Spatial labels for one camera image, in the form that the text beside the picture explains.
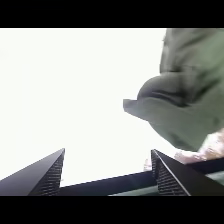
green cloth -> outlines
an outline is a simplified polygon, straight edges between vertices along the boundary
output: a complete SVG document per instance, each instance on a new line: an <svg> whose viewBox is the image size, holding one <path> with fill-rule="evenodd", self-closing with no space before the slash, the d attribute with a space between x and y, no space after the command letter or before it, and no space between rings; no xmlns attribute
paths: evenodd
<svg viewBox="0 0 224 224"><path fill-rule="evenodd" d="M168 28L160 74L137 100L124 100L124 110L174 147L198 151L208 134L224 127L224 30Z"/></svg>

gray-green towel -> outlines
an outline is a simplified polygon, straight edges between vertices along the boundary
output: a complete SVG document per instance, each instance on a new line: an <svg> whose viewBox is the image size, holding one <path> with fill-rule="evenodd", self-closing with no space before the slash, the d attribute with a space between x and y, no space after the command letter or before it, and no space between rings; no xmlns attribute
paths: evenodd
<svg viewBox="0 0 224 224"><path fill-rule="evenodd" d="M160 74L142 86L137 100L124 100L124 110L174 147L198 151L208 134L224 127L222 28L168 28Z"/></svg>

white surface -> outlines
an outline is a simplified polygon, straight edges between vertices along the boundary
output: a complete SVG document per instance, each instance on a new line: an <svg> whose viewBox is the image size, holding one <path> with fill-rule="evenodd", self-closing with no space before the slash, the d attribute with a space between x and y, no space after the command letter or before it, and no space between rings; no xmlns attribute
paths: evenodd
<svg viewBox="0 0 224 224"><path fill-rule="evenodd" d="M167 143L122 100L159 75L164 34L0 29L0 179L61 148L62 186L141 172Z"/></svg>

white background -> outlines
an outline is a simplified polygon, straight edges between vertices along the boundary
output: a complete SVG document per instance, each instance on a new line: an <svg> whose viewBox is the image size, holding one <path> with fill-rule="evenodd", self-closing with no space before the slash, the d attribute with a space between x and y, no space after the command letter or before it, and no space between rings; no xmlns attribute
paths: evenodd
<svg viewBox="0 0 224 224"><path fill-rule="evenodd" d="M141 172L169 148L123 111L159 75L165 29L0 29L0 179L61 148L62 186Z"/></svg>

blurry background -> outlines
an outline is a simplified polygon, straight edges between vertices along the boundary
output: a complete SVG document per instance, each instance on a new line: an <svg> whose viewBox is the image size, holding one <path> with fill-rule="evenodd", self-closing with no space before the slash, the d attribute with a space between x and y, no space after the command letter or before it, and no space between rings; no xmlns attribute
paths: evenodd
<svg viewBox="0 0 224 224"><path fill-rule="evenodd" d="M0 29L0 179L66 149L62 186L143 171L170 150L123 111L159 75L165 29Z"/></svg>

